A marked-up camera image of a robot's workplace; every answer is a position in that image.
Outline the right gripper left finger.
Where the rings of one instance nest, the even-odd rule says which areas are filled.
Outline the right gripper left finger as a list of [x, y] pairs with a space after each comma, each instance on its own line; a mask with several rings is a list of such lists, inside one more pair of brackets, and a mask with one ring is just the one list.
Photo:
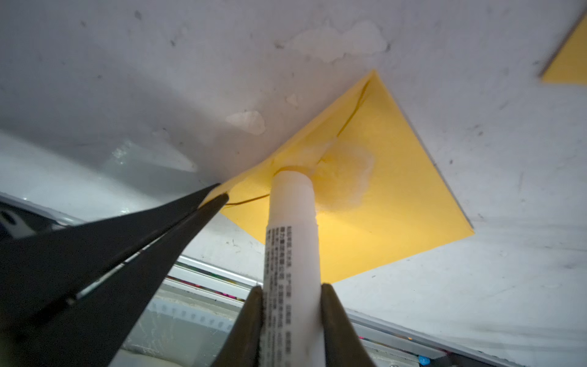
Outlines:
[[255, 286], [212, 366], [259, 366], [262, 325], [263, 290], [261, 286]]

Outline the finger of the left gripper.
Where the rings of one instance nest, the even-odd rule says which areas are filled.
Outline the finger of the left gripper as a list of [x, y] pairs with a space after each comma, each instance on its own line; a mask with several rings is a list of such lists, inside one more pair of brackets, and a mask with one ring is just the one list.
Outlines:
[[206, 187], [153, 209], [1, 244], [1, 328], [81, 291], [197, 212]]
[[189, 215], [96, 281], [23, 324], [1, 328], [4, 366], [107, 366], [189, 242], [228, 202]]

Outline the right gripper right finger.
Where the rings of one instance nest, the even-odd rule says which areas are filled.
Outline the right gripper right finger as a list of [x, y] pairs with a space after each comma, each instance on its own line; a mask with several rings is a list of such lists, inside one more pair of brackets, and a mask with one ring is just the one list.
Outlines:
[[375, 366], [331, 284], [321, 285], [320, 306], [327, 366]]

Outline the white glue stick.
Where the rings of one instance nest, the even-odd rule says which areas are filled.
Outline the white glue stick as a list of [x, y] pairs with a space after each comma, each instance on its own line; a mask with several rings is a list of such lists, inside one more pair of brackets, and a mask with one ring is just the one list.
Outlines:
[[324, 366], [319, 230], [307, 175], [280, 171], [265, 232], [262, 366]]

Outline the yellow envelope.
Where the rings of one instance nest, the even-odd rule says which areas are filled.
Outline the yellow envelope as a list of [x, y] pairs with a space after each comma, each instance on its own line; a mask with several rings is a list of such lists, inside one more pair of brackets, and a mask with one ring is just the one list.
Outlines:
[[473, 234], [465, 214], [376, 71], [263, 162], [220, 184], [223, 215], [258, 241], [275, 174], [310, 177], [321, 277], [335, 283]]
[[541, 80], [550, 84], [586, 86], [586, 11], [557, 49]]

